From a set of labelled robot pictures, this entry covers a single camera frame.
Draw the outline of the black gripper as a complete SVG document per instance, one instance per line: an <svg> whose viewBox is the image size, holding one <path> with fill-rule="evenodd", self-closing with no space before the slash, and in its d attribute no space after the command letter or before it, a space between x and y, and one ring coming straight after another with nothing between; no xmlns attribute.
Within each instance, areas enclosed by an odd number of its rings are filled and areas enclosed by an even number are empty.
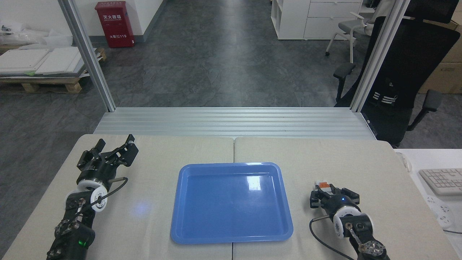
<svg viewBox="0 0 462 260"><path fill-rule="evenodd" d="M332 186L331 191L318 189L310 194L310 208L322 208L329 217L333 217L343 206L351 206L358 210L359 203L360 195L348 188Z"/></svg>
<svg viewBox="0 0 462 260"><path fill-rule="evenodd" d="M139 153L134 141L134 136L129 134L124 145L104 153L105 162L92 161L93 159L100 159L100 153L106 144L103 139L99 139L96 146L90 150L85 150L78 161L77 168L81 170L81 173L77 179L77 184L82 180L93 180L101 182L103 185L111 185L109 180L116 176L114 165L130 167Z"/></svg>

